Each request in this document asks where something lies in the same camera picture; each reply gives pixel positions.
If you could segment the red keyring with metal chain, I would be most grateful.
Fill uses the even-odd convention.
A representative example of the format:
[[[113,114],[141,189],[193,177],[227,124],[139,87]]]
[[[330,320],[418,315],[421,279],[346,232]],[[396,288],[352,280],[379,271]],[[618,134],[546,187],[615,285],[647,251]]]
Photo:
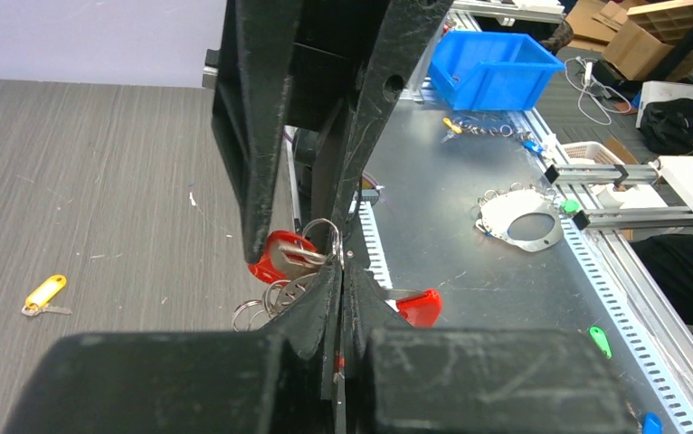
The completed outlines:
[[[325,218],[318,218],[308,223],[302,232],[297,234],[307,239],[309,232],[321,224],[329,227],[329,239],[331,242],[329,252],[321,253],[318,251],[318,253],[327,256],[327,261],[322,266],[331,259],[336,259],[338,264],[343,266],[346,257],[343,237],[333,222]],[[318,271],[303,277],[293,280],[278,280],[270,284],[266,283],[267,287],[263,290],[259,299],[245,301],[234,309],[232,330],[235,332],[250,331],[254,328],[257,317],[266,316],[272,319],[283,313],[305,294],[322,266]],[[400,317],[416,327],[434,326],[443,308],[441,296],[433,288],[424,291],[387,289],[384,292],[384,299],[385,303],[398,313]]]

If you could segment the key with red tag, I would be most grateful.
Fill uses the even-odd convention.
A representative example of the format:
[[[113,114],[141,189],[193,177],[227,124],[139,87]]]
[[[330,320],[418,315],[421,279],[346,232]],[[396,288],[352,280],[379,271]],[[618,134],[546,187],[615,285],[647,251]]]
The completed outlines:
[[[267,238],[259,261],[247,266],[258,280],[273,283],[314,273],[327,261],[307,239],[290,231],[274,231]]]

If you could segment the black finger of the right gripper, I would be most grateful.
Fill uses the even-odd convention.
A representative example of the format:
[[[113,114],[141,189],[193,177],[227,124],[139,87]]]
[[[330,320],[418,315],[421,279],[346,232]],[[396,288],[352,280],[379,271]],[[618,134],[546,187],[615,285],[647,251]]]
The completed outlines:
[[[310,217],[344,230],[367,160],[450,1],[390,1],[312,166]]]
[[[225,8],[212,128],[239,205],[248,263],[261,258],[270,231],[302,6],[245,0]]]

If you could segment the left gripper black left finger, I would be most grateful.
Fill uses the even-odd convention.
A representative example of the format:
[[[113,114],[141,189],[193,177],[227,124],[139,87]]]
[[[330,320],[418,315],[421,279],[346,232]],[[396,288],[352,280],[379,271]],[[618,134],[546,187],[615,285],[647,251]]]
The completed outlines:
[[[38,363],[8,433],[331,433],[342,269],[250,332],[87,333]]]

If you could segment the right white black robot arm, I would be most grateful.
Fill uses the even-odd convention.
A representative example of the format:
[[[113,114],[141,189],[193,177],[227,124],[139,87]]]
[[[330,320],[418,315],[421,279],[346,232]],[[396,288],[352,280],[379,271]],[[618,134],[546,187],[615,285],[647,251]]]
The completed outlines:
[[[243,255],[270,231],[283,130],[302,133],[310,214],[339,228],[447,1],[227,3],[212,128],[240,207]]]

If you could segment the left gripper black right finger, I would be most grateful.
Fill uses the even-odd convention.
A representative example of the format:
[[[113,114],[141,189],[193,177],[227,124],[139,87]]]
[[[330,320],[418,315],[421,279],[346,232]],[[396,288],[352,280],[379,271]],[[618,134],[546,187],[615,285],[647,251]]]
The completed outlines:
[[[422,328],[343,273],[351,433],[636,433],[611,364],[561,330]]]

